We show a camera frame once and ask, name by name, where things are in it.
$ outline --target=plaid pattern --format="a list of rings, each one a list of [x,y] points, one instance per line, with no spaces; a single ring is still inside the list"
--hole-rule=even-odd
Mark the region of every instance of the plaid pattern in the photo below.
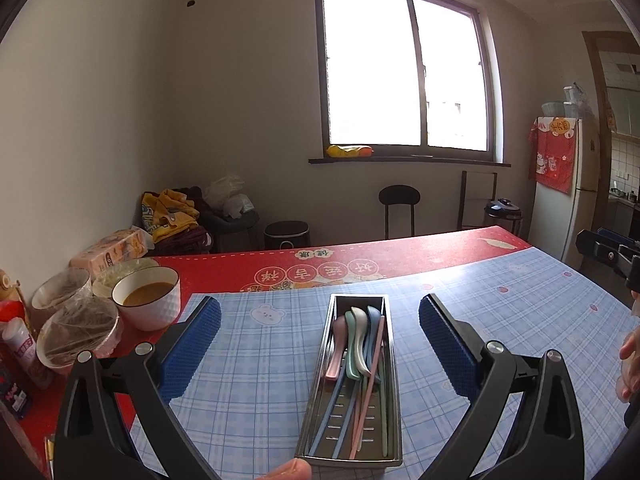
[[[638,320],[594,283],[531,248],[491,260],[352,285],[278,292],[214,294],[222,327],[191,383],[171,407],[223,479],[245,480],[293,457],[331,293],[388,294],[400,383],[404,463],[385,480],[417,479],[468,407],[456,395],[418,325],[418,304],[436,293],[450,313],[484,340],[511,352],[564,355],[577,394],[590,479],[617,446],[626,409],[616,399],[618,349]],[[192,295],[186,318],[203,294]],[[261,305],[283,310],[279,324],[257,322]],[[476,472],[493,465],[518,407],[511,396]],[[136,418],[131,430],[144,463],[162,468]],[[318,480],[373,478],[370,470],[317,468]]]

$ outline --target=blue gripper pad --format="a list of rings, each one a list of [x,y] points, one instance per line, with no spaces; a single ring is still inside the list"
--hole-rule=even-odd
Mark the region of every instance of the blue gripper pad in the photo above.
[[[418,316],[420,327],[436,352],[453,389],[459,396],[466,397],[473,403],[480,393],[478,363],[428,296],[422,298]]]
[[[166,404],[184,395],[200,361],[220,329],[220,304],[209,298],[162,363],[158,392]]]

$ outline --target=window frame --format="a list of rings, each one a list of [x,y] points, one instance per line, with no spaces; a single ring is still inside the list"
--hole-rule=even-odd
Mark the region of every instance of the window frame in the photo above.
[[[424,81],[424,67],[422,64],[422,49],[420,47],[420,37],[418,34],[418,23],[415,14],[414,0],[407,0],[409,17],[414,35],[414,47],[416,58],[416,70],[418,75],[418,90],[420,92],[420,145],[403,146],[398,144],[370,144],[376,156],[432,156],[436,158],[453,158],[464,160],[480,160],[486,162],[495,161],[495,107],[494,90],[492,85],[492,72],[489,64],[488,51],[484,34],[482,33],[482,23],[478,10],[461,4],[455,0],[424,0],[427,2],[455,10],[471,18],[476,30],[476,39],[480,49],[480,59],[482,65],[482,75],[484,78],[484,98],[486,104],[486,150],[465,150],[463,148],[441,148],[428,145],[427,132],[427,103],[426,88]],[[316,29],[318,34],[318,66],[320,75],[320,110],[322,119],[322,148],[324,158],[328,158],[326,149],[330,145],[329,141],[329,99],[327,90],[327,56],[326,40],[324,36],[324,0],[316,0]]]

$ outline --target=window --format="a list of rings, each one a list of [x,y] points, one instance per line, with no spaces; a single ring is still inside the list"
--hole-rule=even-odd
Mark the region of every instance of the window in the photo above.
[[[325,148],[494,160],[475,9],[451,0],[316,0],[316,11]]]

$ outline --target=pink spoon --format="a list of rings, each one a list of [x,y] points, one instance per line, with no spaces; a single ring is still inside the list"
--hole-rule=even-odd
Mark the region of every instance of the pink spoon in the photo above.
[[[334,334],[334,354],[331,356],[324,378],[328,381],[335,381],[338,379],[342,355],[347,346],[347,322],[344,316],[337,317],[334,320],[331,330]]]

